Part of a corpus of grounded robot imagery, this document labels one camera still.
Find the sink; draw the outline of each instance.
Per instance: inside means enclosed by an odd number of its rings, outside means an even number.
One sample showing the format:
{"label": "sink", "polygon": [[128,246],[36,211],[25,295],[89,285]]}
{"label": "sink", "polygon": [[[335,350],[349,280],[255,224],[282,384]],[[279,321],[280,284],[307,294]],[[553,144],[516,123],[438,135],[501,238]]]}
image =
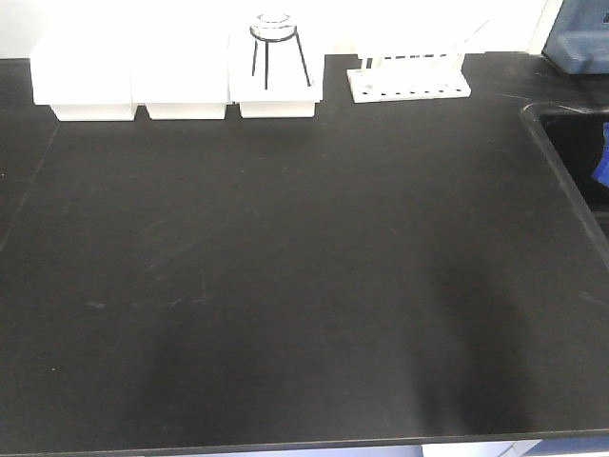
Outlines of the sink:
{"label": "sink", "polygon": [[602,156],[602,124],[609,122],[609,113],[542,114],[540,122],[600,228],[609,238],[609,188],[591,177]]}
{"label": "sink", "polygon": [[591,177],[609,110],[538,103],[525,107],[522,118],[609,268],[609,189]]}

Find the white box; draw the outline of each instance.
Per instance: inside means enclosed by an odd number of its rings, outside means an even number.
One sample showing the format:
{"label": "white box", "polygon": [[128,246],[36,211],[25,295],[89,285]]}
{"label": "white box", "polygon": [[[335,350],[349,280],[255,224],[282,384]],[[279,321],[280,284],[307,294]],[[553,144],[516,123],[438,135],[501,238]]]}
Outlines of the white box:
{"label": "white box", "polygon": [[146,3],[131,62],[135,103],[151,119],[224,119],[228,98],[228,25],[205,2]]}
{"label": "white box", "polygon": [[252,76],[254,38],[242,18],[230,37],[230,98],[239,103],[241,115],[249,117],[312,117],[324,96],[324,52],[312,30],[297,24],[305,72],[295,38],[268,46],[268,89],[265,89],[265,43],[258,42],[255,74]]}
{"label": "white box", "polygon": [[125,30],[64,25],[49,31],[30,55],[36,105],[61,121],[133,120]]}

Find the black sink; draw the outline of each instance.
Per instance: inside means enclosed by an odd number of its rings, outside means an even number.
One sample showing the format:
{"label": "black sink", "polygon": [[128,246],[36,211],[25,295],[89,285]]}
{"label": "black sink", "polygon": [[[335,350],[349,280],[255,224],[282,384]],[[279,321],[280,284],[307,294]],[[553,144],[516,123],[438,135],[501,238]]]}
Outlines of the black sink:
{"label": "black sink", "polygon": [[591,176],[602,156],[602,125],[609,122],[609,113],[542,114],[540,122],[600,228],[609,237],[609,188]]}

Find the scratch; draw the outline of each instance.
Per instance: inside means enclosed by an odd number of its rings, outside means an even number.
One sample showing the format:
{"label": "scratch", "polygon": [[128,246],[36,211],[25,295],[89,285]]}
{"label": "scratch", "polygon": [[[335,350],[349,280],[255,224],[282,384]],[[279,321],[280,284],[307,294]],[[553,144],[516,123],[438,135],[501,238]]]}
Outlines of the scratch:
{"label": "scratch", "polygon": [[[154,229],[156,227],[161,226],[162,224],[169,222],[173,219],[177,219],[178,217],[184,216],[185,214],[189,214],[189,213],[193,213],[193,214],[197,214],[198,211],[196,209],[193,208],[188,208],[188,209],[184,209],[183,211],[179,211],[179,212],[175,212],[173,214],[170,214],[168,217],[164,217],[163,219],[159,219],[158,221],[154,221],[152,224],[149,224],[147,226],[145,226],[144,228],[142,228],[140,230],[140,232],[145,232],[151,229]],[[201,214],[198,214],[200,216],[207,216],[209,215],[210,211],[205,211]]]}
{"label": "scratch", "polygon": [[602,307],[609,308],[609,303],[607,303],[607,302],[605,302],[603,300],[600,300],[598,298],[593,297],[592,295],[590,295],[585,290],[582,290],[580,292],[580,298],[583,298],[587,302],[594,303],[595,305],[601,305]]}
{"label": "scratch", "polygon": [[4,238],[2,238],[2,241],[0,241],[0,252],[2,252],[2,250],[4,249],[4,246],[7,245],[10,234],[12,233],[12,229],[14,228],[15,224],[17,223],[17,219],[19,218],[19,215],[21,214],[23,207],[26,205],[26,202],[28,201],[29,194],[31,193],[31,189],[34,186],[34,183],[36,182],[38,173],[40,173],[42,166],[45,165],[45,160],[47,159],[47,154],[49,153],[50,146],[53,144],[55,136],[57,135],[59,126],[61,126],[61,123],[57,124],[57,127],[55,128],[52,135],[50,136],[49,142],[47,143],[47,147],[45,148],[44,152],[42,153],[42,156],[40,157],[40,161],[38,161],[38,165],[36,166],[36,169],[34,170],[34,173],[31,176],[31,179],[29,180],[28,188],[25,191],[25,193],[23,194],[23,197],[21,197],[21,200],[19,201],[19,205],[17,206],[17,210],[15,211],[14,215],[12,216],[12,219],[10,220],[9,227],[7,228],[7,233],[4,235]]}
{"label": "scratch", "polygon": [[270,253],[272,253],[272,252],[282,248],[284,245],[285,245],[285,242],[281,242],[281,243],[277,244],[275,247],[273,247],[273,248],[271,248],[269,250],[265,250],[265,251],[262,251],[262,252],[257,252],[257,253],[254,253],[254,254],[252,254],[252,255],[250,255],[248,257],[245,257],[245,258],[243,258],[241,260],[238,260],[237,262],[234,262],[233,264],[230,264],[228,267],[221,269],[219,272],[217,272],[211,278],[211,280],[215,281],[219,277],[227,274],[229,271],[231,271],[231,270],[233,270],[233,269],[235,269],[237,267],[240,267],[241,265],[243,265],[243,264],[245,264],[247,262],[251,262],[252,260],[256,260],[257,258],[262,257],[263,255],[268,255],[268,254],[270,254]]}
{"label": "scratch", "polygon": [[186,246],[182,246],[181,248],[177,248],[177,249],[173,250],[169,254],[161,257],[160,259],[158,259],[158,260],[152,262],[150,265],[148,265],[146,267],[146,271],[150,271],[151,269],[155,269],[155,268],[159,267],[160,265],[164,264],[165,262],[171,260],[176,255],[179,255],[182,252],[184,252],[185,250],[189,250],[190,248],[196,246],[199,243],[199,241],[200,240],[193,241],[191,243],[188,243]]}
{"label": "scratch", "polygon": [[499,95],[501,97],[507,97],[507,98],[517,98],[519,100],[531,100],[529,97],[519,97],[518,95],[509,95],[507,93],[495,92],[495,95]]}
{"label": "scratch", "polygon": [[393,233],[393,236],[396,237],[396,240],[398,240],[400,242],[400,244],[403,245],[403,238],[400,236],[400,234],[393,227],[391,227],[390,224],[385,224],[385,225],[387,226],[389,231],[391,233]]}
{"label": "scratch", "polygon": [[170,307],[170,308],[175,307],[175,306],[176,306],[178,303],[182,302],[182,301],[183,301],[185,298],[187,298],[187,297],[188,297],[188,294],[187,294],[187,293],[186,293],[186,294],[184,294],[184,295],[182,295],[180,298],[178,298],[178,299],[176,299],[176,300],[172,301],[172,302],[169,304],[169,307]]}
{"label": "scratch", "polygon": [[192,303],[203,303],[204,305],[206,305],[207,304],[206,278],[203,275],[203,270],[201,270],[200,273],[201,273],[201,295],[199,296],[198,299],[193,300]]}
{"label": "scratch", "polygon": [[558,104],[557,104],[557,107],[569,109],[570,111],[578,112],[579,114],[585,114],[590,111],[589,109],[571,108],[571,107],[566,107],[565,105],[558,105]]}
{"label": "scratch", "polygon": [[105,309],[106,308],[106,304],[100,303],[100,302],[87,302],[87,305],[89,305],[90,307],[95,308],[95,309]]}

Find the blue object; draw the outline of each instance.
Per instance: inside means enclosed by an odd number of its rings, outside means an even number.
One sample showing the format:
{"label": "blue object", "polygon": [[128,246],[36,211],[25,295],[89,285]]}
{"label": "blue object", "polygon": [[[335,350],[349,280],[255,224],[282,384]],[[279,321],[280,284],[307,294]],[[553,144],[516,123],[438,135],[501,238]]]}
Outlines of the blue object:
{"label": "blue object", "polygon": [[605,146],[602,148],[602,157],[597,168],[592,172],[592,177],[609,188],[609,122],[602,125],[602,133],[605,136]]}
{"label": "blue object", "polygon": [[609,0],[564,0],[543,53],[570,74],[609,73]]}

